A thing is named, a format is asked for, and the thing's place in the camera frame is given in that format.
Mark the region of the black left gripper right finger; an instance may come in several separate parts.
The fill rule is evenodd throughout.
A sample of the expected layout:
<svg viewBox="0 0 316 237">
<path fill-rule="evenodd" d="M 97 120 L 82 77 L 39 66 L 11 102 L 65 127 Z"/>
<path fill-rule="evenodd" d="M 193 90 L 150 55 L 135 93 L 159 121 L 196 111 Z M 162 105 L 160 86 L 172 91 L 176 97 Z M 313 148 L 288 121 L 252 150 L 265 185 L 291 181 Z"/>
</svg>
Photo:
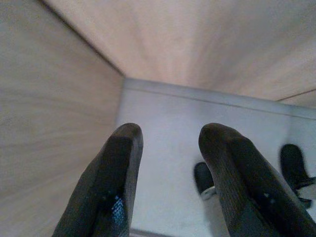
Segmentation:
<svg viewBox="0 0 316 237">
<path fill-rule="evenodd" d="M 313 237 L 316 224 L 286 180 L 233 128 L 206 124 L 199 149 L 232 237 Z"/>
</svg>

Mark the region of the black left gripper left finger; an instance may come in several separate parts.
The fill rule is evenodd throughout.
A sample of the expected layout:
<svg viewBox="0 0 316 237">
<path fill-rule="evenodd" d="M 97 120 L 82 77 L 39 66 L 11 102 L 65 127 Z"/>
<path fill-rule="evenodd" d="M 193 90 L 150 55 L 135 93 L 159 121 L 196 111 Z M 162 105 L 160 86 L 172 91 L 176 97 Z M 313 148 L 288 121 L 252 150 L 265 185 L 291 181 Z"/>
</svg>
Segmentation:
<svg viewBox="0 0 316 237">
<path fill-rule="evenodd" d="M 118 127 L 80 176 L 53 236 L 129 236 L 142 152 L 140 126 Z"/>
</svg>

